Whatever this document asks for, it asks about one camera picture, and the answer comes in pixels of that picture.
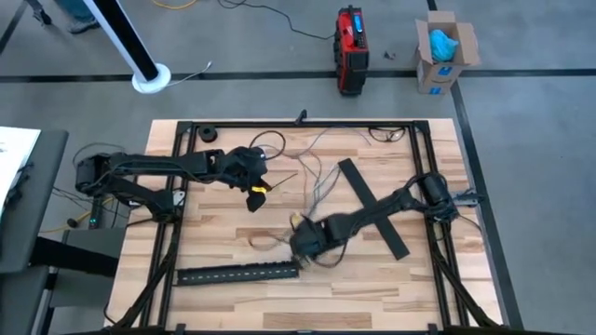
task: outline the gray table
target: gray table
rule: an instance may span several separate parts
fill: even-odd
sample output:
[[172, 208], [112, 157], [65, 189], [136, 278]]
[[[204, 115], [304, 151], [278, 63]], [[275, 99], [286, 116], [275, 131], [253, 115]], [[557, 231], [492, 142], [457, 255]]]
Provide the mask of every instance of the gray table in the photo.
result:
[[19, 186], [21, 197], [0, 221], [0, 334], [30, 334], [44, 289], [53, 289], [49, 266], [114, 276], [117, 258], [39, 237], [68, 133], [42, 131]]
[[29, 163], [34, 164], [27, 170], [29, 180], [20, 186], [22, 198], [5, 208], [0, 219], [0, 274], [20, 272], [29, 266], [67, 138], [66, 131], [39, 134], [29, 156]]

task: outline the black strap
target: black strap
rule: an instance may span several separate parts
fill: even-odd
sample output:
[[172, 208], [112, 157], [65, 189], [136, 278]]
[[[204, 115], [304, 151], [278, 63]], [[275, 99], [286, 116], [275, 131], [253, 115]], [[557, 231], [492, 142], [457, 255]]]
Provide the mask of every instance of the black strap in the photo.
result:
[[[348, 158], [339, 162], [338, 165], [344, 173], [347, 182], [350, 183], [350, 186], [352, 186], [354, 192], [356, 192], [356, 195], [358, 196], [358, 199], [360, 199], [362, 205], [364, 207], [374, 205], [376, 203], [376, 198], [354, 165], [354, 162]], [[393, 224], [391, 224], [389, 218], [383, 218], [374, 224], [389, 246], [389, 249], [391, 250], [391, 253], [393, 253], [393, 256], [396, 260], [399, 261], [410, 254], [410, 250], [408, 250], [408, 247], [406, 247], [406, 245], [403, 243], [403, 240], [393, 227]]]

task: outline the wooden tabletop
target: wooden tabletop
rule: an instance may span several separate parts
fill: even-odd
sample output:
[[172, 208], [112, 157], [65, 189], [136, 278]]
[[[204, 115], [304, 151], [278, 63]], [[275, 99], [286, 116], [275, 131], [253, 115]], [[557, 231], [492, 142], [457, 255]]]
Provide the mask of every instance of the wooden tabletop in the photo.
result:
[[[440, 172], [450, 190], [468, 187], [467, 173], [451, 119], [429, 119]], [[177, 120], [154, 121], [146, 153], [170, 155]], [[264, 128], [219, 129], [217, 141], [198, 140], [196, 149], [219, 148], [225, 151], [248, 146]], [[287, 138], [287, 154], [308, 147], [321, 128], [279, 129]], [[408, 137], [393, 143], [374, 141], [366, 129], [334, 128], [320, 137], [312, 152], [320, 158], [323, 176], [340, 160], [351, 158], [377, 198], [400, 188], [414, 175]], [[281, 146], [275, 135], [266, 135], [257, 144]], [[318, 161], [304, 156], [315, 172]], [[267, 194], [265, 205], [256, 213], [246, 210], [246, 194], [226, 185], [191, 182], [183, 219], [177, 268], [285, 261], [290, 249], [281, 244], [268, 251], [252, 248], [248, 236], [262, 231], [282, 235], [289, 228], [289, 217], [310, 200], [314, 178], [295, 159], [280, 157], [267, 162], [264, 179], [275, 184], [294, 173], [297, 176]], [[165, 178], [141, 177], [139, 183], [152, 189], [165, 185]], [[334, 212], [349, 212], [361, 204], [343, 176], [318, 207], [314, 218]], [[473, 209], [461, 213], [478, 221]], [[149, 217], [137, 209], [131, 220]], [[374, 225], [365, 227], [350, 239], [344, 260], [333, 269], [311, 266], [300, 278], [254, 283], [173, 288], [168, 328], [185, 323], [187, 329], [426, 329], [428, 323], [440, 324], [436, 291], [428, 254], [425, 226], [417, 212], [401, 212], [390, 217], [411, 254], [396, 261]], [[495, 321], [501, 315], [495, 296], [489, 263], [477, 227], [461, 219], [453, 223], [452, 234], [464, 285], [478, 304]], [[132, 305], [145, 285], [156, 235], [153, 222], [130, 227], [118, 264], [108, 315], [118, 319]], [[260, 246], [273, 243], [258, 238]], [[335, 250], [329, 261], [337, 257]], [[449, 284], [448, 299], [452, 319], [457, 320], [454, 297]], [[156, 291], [151, 324], [156, 323], [161, 288]]]

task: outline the black cylinder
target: black cylinder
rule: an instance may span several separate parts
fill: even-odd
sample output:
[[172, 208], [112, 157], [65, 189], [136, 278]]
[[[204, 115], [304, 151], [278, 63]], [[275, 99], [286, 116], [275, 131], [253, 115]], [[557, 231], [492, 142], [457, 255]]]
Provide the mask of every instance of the black cylinder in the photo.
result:
[[217, 129], [211, 125], [204, 125], [198, 128], [198, 136], [202, 141], [211, 143], [217, 140]]

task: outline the yellow cable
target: yellow cable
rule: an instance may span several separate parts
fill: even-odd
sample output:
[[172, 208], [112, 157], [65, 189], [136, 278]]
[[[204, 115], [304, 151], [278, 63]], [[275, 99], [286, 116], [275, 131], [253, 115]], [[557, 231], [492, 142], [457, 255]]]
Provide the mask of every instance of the yellow cable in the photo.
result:
[[[103, 200], [102, 202], [102, 206], [107, 205], [110, 201], [114, 200], [113, 197], [109, 197], [105, 200]], [[91, 211], [88, 210], [85, 213], [81, 214], [78, 218], [76, 218], [75, 220], [80, 223], [82, 220], [84, 220], [87, 216], [91, 215]], [[49, 233], [56, 233], [56, 232], [61, 232], [61, 231], [65, 231], [68, 230], [70, 228], [70, 226], [68, 224], [64, 224], [58, 228], [55, 229], [49, 229], [46, 231], [40, 231], [40, 234], [49, 234]]]
[[156, 4], [156, 6], [158, 7], [162, 7], [162, 8], [166, 8], [166, 9], [171, 9], [171, 10], [180, 10], [180, 9], [185, 9], [188, 8], [192, 5], [195, 4], [196, 1], [198, 0], [191, 0], [191, 2], [189, 2], [188, 4], [184, 4], [181, 6], [170, 6], [170, 5], [166, 5], [166, 4], [162, 4], [162, 3], [158, 3], [156, 0], [151, 0], [153, 1], [154, 4]]
[[58, 227], [56, 229], [50, 229], [50, 230], [46, 230], [46, 231], [40, 231], [40, 234], [49, 234], [49, 233], [57, 233], [57, 232], [61, 232], [61, 231], [65, 231], [68, 230], [70, 227], [68, 224], [64, 224], [61, 227]]

